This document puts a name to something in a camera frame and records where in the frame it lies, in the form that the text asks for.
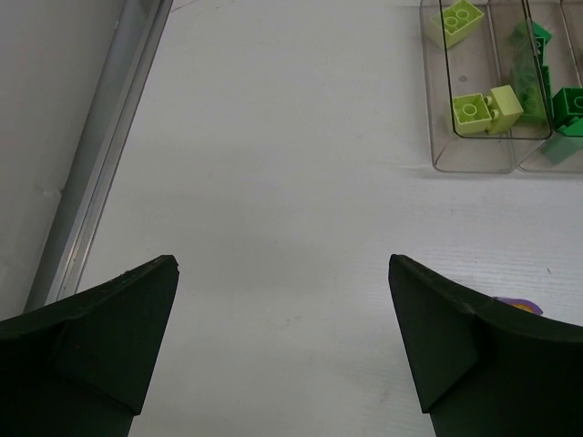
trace white wall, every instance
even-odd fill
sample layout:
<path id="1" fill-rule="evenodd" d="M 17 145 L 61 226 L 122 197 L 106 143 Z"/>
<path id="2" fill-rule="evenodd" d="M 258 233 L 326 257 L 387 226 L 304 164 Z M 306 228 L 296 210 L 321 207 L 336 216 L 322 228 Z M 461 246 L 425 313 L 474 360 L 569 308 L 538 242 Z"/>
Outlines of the white wall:
<path id="1" fill-rule="evenodd" d="M 123 3 L 0 3 L 0 320 L 25 306 Z"/>

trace green block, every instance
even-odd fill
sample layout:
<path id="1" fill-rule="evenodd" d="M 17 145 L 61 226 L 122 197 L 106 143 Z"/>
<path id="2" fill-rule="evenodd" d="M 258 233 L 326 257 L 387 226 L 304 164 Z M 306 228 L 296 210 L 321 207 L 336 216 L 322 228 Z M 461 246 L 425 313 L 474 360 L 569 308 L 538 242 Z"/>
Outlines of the green block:
<path id="1" fill-rule="evenodd" d="M 553 97 L 555 125 L 570 125 L 575 117 L 583 117 L 583 88 L 563 87 Z"/>
<path id="2" fill-rule="evenodd" d="M 510 85 L 492 88 L 490 94 L 486 97 L 486 104 L 493 120 L 487 129 L 490 135 L 506 132 L 524 112 L 517 95 Z"/>
<path id="3" fill-rule="evenodd" d="M 559 164 L 583 149 L 583 137 L 569 137 L 566 134 L 567 130 L 568 127 L 560 128 L 540 149 L 553 164 Z"/>
<path id="4" fill-rule="evenodd" d="M 567 137 L 583 137 L 583 118 L 575 117 L 570 125 L 561 128 Z"/>
<path id="5" fill-rule="evenodd" d="M 547 123 L 544 98 L 534 69 L 513 68 L 512 79 L 518 101 L 524 109 L 518 121 L 528 124 Z"/>
<path id="6" fill-rule="evenodd" d="M 543 87 L 545 88 L 545 99 L 547 101 L 548 109 L 550 110 L 550 115 L 553 117 L 555 111 L 553 109 L 553 90 L 550 85 L 550 69 L 548 66 L 542 66 L 541 73 L 543 75 Z"/>
<path id="7" fill-rule="evenodd" d="M 449 48 L 467 38 L 479 26 L 484 13 L 467 0 L 459 0 L 447 7 L 441 14 L 431 17 L 428 35 L 441 47 L 444 45 L 441 15 L 445 24 L 445 47 Z"/>
<path id="8" fill-rule="evenodd" d="M 492 123 L 492 116 L 481 94 L 454 97 L 455 132 L 458 135 L 470 135 L 484 132 Z"/>
<path id="9" fill-rule="evenodd" d="M 553 37 L 553 34 L 548 32 L 546 28 L 534 21 L 532 22 L 532 30 L 535 32 L 535 37 L 543 38 L 545 40 L 545 44 L 548 44 Z"/>
<path id="10" fill-rule="evenodd" d="M 545 40 L 545 44 L 547 44 L 553 37 L 553 34 L 548 32 L 542 25 L 535 23 L 534 21 L 532 22 L 532 30 L 535 34 L 535 37 L 543 38 Z M 527 33 L 527 23 L 523 21 L 522 23 L 516 25 L 514 28 L 514 31 L 510 36 L 510 41 L 514 44 L 522 44 L 526 39 Z"/>
<path id="11" fill-rule="evenodd" d="M 544 65 L 547 58 L 547 41 L 542 36 L 535 37 L 537 44 L 537 58 L 540 65 Z"/>

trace purple object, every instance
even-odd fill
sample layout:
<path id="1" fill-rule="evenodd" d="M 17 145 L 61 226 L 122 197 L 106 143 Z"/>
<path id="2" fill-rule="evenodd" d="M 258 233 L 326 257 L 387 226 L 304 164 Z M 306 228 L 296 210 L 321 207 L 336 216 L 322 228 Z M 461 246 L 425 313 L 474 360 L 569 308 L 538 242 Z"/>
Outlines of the purple object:
<path id="1" fill-rule="evenodd" d="M 508 305 L 512 305 L 519 310 L 524 310 L 528 312 L 532 312 L 537 316 L 540 316 L 543 313 L 543 310 L 535 303 L 531 302 L 530 300 L 526 299 L 512 299 L 512 298 L 494 298 L 496 300 L 500 300 Z"/>

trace storage compartment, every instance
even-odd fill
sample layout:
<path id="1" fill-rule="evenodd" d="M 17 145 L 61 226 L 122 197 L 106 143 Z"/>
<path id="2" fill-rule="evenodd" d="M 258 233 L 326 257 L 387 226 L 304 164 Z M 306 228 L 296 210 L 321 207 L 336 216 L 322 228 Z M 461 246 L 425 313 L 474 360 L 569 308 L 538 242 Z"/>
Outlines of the storage compartment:
<path id="1" fill-rule="evenodd" d="M 436 169 L 508 173 L 551 135 L 527 4 L 422 0 Z"/>
<path id="2" fill-rule="evenodd" d="M 552 36 L 545 45 L 542 71 L 548 74 L 553 102 L 553 137 L 521 164 L 527 171 L 583 171 L 583 0 L 532 3 L 535 34 Z"/>

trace pale yellow-green block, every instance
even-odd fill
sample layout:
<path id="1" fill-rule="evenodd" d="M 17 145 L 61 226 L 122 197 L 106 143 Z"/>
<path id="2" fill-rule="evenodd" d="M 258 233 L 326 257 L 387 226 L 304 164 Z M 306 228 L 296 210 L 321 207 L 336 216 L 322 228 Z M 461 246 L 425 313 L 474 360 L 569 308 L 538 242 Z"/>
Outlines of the pale yellow-green block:
<path id="1" fill-rule="evenodd" d="M 492 124 L 487 129 L 490 135 L 506 132 L 524 112 L 510 85 L 492 88 L 486 97 L 486 104 L 492 115 Z"/>
<path id="2" fill-rule="evenodd" d="M 479 26 L 484 13 L 467 0 L 459 0 L 443 11 L 445 47 L 449 48 L 467 38 Z M 426 32 L 440 47 L 444 46 L 441 14 L 435 14 L 427 24 Z"/>
<path id="3" fill-rule="evenodd" d="M 454 97 L 454 126 L 457 135 L 465 136 L 485 132 L 492 123 L 492 116 L 481 94 Z"/>

